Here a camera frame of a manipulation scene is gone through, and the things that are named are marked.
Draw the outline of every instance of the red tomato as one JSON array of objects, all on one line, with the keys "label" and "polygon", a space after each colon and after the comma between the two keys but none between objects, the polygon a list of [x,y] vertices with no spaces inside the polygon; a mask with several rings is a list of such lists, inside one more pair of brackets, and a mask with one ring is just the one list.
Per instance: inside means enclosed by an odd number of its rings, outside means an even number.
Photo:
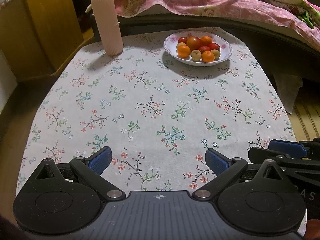
[{"label": "red tomato", "polygon": [[216,49],[216,50],[220,51],[220,46],[214,42],[209,44],[209,48],[210,48],[210,50]]},{"label": "red tomato", "polygon": [[187,37],[181,37],[178,39],[178,43],[183,42],[183,43],[187,44],[187,40],[188,40]]},{"label": "red tomato", "polygon": [[198,37],[192,36],[188,38],[186,45],[193,51],[201,46],[201,41]]},{"label": "red tomato", "polygon": [[201,53],[204,53],[205,51],[211,51],[211,50],[210,50],[210,48],[209,48],[208,46],[201,46],[201,47],[199,48],[199,51],[200,51]]}]

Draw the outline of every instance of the floral tablecloth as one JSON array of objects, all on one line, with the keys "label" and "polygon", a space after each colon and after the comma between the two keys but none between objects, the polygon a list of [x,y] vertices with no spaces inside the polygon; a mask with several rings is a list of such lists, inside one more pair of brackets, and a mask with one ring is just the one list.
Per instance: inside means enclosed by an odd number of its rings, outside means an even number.
[{"label": "floral tablecloth", "polygon": [[163,48],[172,33],[123,38],[124,51],[83,47],[34,118],[17,193],[40,161],[69,162],[112,149],[102,177],[124,190],[190,192],[214,178],[207,148],[248,159],[253,146],[294,141],[282,103],[247,46],[220,28],[233,54],[211,67],[185,65]]}]

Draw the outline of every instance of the bed frame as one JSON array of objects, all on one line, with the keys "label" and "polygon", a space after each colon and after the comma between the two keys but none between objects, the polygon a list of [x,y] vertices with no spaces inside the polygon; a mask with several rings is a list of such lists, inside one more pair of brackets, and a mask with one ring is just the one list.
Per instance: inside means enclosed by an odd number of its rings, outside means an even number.
[{"label": "bed frame", "polygon": [[[217,17],[175,14],[118,17],[118,20],[122,36],[195,27],[220,27],[248,46],[268,76],[279,72],[320,82],[319,51],[302,41],[259,26]],[[94,15],[90,16],[90,23],[95,40],[101,41]]]}]

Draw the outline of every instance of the pink candle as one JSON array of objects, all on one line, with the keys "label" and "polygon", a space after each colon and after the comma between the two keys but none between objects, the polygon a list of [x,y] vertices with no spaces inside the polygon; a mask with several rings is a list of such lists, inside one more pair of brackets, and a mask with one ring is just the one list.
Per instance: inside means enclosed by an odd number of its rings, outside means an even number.
[{"label": "pink candle", "polygon": [[113,0],[91,0],[101,41],[106,53],[114,56],[122,52],[123,42]]}]

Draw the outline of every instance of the white bowl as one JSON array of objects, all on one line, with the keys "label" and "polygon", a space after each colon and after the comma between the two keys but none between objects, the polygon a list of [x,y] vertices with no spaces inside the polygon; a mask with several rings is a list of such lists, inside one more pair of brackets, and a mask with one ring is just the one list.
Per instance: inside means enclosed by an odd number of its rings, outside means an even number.
[{"label": "white bowl", "polygon": [[[215,61],[213,62],[202,62],[202,59],[200,61],[193,61],[191,59],[191,56],[189,56],[188,58],[179,57],[177,53],[177,48],[176,48],[178,44],[178,39],[180,37],[189,38],[191,36],[196,36],[198,38],[201,38],[202,36],[211,37],[212,42],[215,42],[220,46],[220,53],[221,53],[220,57],[218,59],[215,59]],[[223,38],[213,33],[207,33],[207,32],[201,32],[201,31],[183,31],[183,32],[171,34],[165,39],[163,46],[164,46],[164,49],[176,60],[192,66],[201,66],[201,67],[213,66],[223,61],[226,61],[228,58],[231,57],[231,54],[232,54],[232,48],[230,44],[227,41],[225,41]]]}]

